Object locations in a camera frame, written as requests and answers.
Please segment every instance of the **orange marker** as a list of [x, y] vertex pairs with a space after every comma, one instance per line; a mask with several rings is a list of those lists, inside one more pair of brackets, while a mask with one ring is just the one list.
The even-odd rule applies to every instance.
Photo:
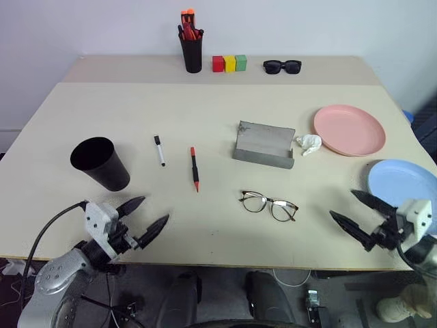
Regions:
[[193, 162], [193, 181], [197, 192], [199, 192], [200, 182], [199, 182], [199, 172], [197, 171], [196, 165], [196, 150], [191, 147], [191, 162]]
[[189, 22], [193, 24], [193, 27], [195, 26], [195, 19], [194, 19], [194, 9], [190, 8], [186, 11], [188, 14]]
[[182, 10], [182, 11], [180, 12], [180, 21], [181, 21], [182, 24], [188, 22], [187, 19], [186, 19], [186, 14], [187, 14], [187, 13], [186, 13], [186, 10]]

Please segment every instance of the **plate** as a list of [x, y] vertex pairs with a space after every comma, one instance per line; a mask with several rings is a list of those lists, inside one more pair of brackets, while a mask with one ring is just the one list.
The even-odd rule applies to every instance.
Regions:
[[370, 155], [385, 144], [385, 132], [377, 119], [349, 105], [321, 108], [314, 117], [314, 129], [326, 147], [346, 156]]
[[367, 176], [372, 195], [399, 207], [408, 198], [431, 200], [433, 223], [428, 233], [437, 234], [437, 177], [408, 161], [389, 159], [372, 167]]

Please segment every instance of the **plastic cup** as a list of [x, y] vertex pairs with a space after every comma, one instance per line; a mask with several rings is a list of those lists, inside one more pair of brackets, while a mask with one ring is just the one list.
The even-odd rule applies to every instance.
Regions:
[[119, 191], [130, 181], [129, 173], [118, 157], [114, 144], [104, 137], [82, 141], [71, 153], [71, 165], [91, 176], [109, 191]]

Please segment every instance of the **red pen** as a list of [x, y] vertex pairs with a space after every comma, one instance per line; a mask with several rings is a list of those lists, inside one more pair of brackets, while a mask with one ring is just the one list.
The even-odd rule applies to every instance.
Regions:
[[190, 23], [184, 23], [182, 26], [184, 28], [185, 40], [196, 40], [196, 35], [194, 34]]
[[193, 162], [193, 181], [196, 186], [197, 192], [199, 192], [200, 182], [199, 182], [199, 172], [197, 171], [196, 165], [196, 150], [191, 147], [191, 161]]

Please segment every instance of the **pink plate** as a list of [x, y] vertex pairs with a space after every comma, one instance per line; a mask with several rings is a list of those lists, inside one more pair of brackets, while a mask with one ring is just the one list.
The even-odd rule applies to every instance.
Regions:
[[314, 129], [323, 144], [346, 156], [366, 156], [385, 144], [381, 124], [362, 109], [349, 105], [331, 105], [314, 117]]

